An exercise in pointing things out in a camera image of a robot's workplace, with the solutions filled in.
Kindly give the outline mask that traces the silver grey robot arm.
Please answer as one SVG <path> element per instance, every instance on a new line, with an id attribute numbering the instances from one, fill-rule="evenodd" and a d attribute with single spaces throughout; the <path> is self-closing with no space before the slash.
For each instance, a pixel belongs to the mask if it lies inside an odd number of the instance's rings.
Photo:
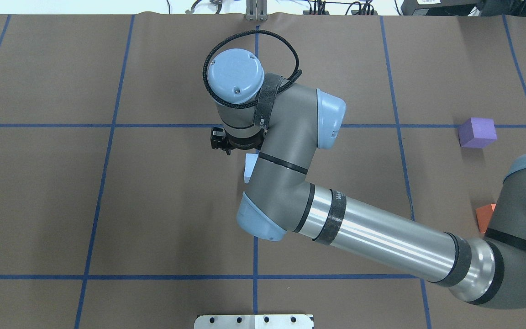
<path id="1" fill-rule="evenodd" d="M 526 154 L 516 158 L 482 238 L 465 239 L 307 181 L 315 151 L 338 137 L 345 102 L 265 73 L 250 51 L 212 50 L 203 81 L 223 128 L 211 147 L 257 149 L 237 222 L 267 241 L 294 232 L 361 255 L 434 285 L 455 298 L 496 309 L 526 308 Z"/>

